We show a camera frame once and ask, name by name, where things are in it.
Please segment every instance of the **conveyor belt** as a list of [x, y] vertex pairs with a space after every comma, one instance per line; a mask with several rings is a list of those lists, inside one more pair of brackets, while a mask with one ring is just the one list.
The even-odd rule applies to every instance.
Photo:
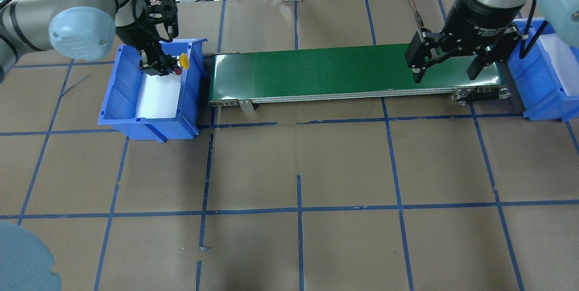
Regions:
[[407, 44], [219, 54], [209, 105], [351, 99], [448, 93], [458, 87], [504, 86], [498, 64], [475, 81], [471, 57], [451, 58], [428, 70], [416, 84], [404, 61]]

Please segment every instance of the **green conveyor belt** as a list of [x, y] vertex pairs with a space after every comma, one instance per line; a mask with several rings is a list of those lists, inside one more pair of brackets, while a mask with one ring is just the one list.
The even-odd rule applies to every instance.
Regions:
[[496, 64], [475, 81], [466, 70], [472, 57], [431, 67], [416, 84], [406, 66], [407, 44], [322, 48], [214, 56], [209, 103], [253, 103], [445, 93], [465, 86], [502, 86]]

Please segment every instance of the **blue bin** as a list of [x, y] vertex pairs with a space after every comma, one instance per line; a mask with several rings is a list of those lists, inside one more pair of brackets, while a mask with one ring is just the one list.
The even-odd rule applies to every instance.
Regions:
[[109, 124], [133, 140], [191, 139], [199, 134], [196, 127], [199, 85], [207, 76], [203, 69], [203, 42], [207, 39], [176, 39], [161, 43], [163, 51], [177, 56], [185, 53], [190, 68], [180, 75], [180, 93], [175, 118], [136, 118], [142, 77], [139, 56], [133, 47], [122, 45], [116, 54], [112, 74], [99, 115], [99, 124]]
[[[534, 19], [529, 29], [532, 37], [541, 26], [544, 19]], [[517, 19], [515, 24], [523, 30], [526, 19]], [[544, 35], [555, 33], [551, 25], [543, 32]], [[529, 54], [519, 59], [519, 47], [507, 61], [515, 85], [519, 90], [526, 111], [523, 115], [529, 120], [560, 119], [569, 121], [579, 116], [579, 95], [567, 95], [565, 89], [551, 64], [551, 58], [543, 47], [540, 39], [537, 40]], [[575, 58], [570, 62], [579, 62], [579, 50], [570, 47]]]

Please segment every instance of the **yellow cap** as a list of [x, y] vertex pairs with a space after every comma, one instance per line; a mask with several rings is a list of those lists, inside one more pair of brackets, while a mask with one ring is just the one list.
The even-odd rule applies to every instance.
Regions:
[[189, 58], [187, 58], [187, 55], [186, 55], [186, 54], [182, 53], [182, 54], [179, 56], [179, 64], [180, 64], [181, 67], [183, 67], [184, 70], [188, 70], [188, 69], [189, 69], [189, 66], [190, 66], [190, 64], [189, 64]]

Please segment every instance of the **robotic arm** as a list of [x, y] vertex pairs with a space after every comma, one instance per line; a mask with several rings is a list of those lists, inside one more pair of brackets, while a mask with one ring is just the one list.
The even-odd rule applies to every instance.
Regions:
[[0, 82], [29, 52], [55, 48], [73, 59], [99, 60], [110, 51], [115, 31], [141, 54], [141, 70], [168, 75], [180, 62], [161, 49], [156, 25], [164, 24], [165, 41], [171, 41], [179, 33], [176, 13], [175, 0], [5, 0], [0, 4]]
[[[414, 82], [448, 58], [476, 58], [467, 74], [476, 79], [493, 62], [504, 62], [523, 38], [513, 19], [527, 0], [455, 0], [442, 31], [420, 27], [404, 56]], [[579, 0], [537, 0], [538, 6], [569, 45], [579, 45]]]

